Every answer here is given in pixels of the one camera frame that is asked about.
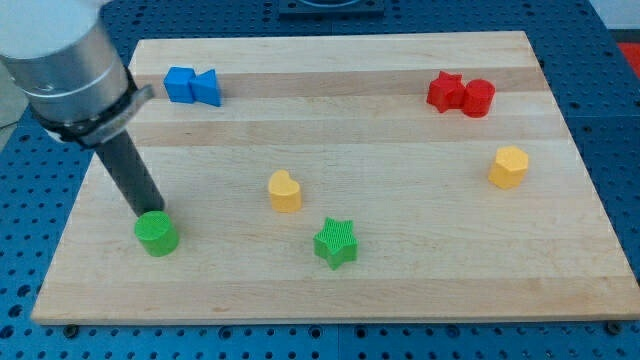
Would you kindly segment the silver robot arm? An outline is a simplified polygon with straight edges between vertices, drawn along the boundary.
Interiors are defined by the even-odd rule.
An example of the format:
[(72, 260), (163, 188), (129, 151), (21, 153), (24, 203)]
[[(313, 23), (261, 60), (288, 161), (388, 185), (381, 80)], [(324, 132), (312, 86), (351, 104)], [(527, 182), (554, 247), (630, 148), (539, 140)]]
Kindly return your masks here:
[(141, 216), (165, 202), (126, 127), (154, 91), (138, 86), (122, 63), (103, 5), (2, 0), (1, 62), (49, 135), (94, 150)]

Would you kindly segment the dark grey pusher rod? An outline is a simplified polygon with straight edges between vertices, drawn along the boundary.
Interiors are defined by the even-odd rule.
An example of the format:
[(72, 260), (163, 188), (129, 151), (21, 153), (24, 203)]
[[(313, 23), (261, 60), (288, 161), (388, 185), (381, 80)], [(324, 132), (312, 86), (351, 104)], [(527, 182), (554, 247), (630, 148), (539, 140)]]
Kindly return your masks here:
[(136, 216), (164, 210), (164, 199), (127, 131), (101, 144), (96, 153)]

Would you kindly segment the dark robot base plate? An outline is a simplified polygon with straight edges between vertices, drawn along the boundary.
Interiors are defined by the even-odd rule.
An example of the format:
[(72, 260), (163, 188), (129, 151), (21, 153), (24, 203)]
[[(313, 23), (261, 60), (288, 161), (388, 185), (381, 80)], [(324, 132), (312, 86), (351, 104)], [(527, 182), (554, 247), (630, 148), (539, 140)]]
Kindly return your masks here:
[(278, 0), (280, 17), (380, 15), (384, 0)]

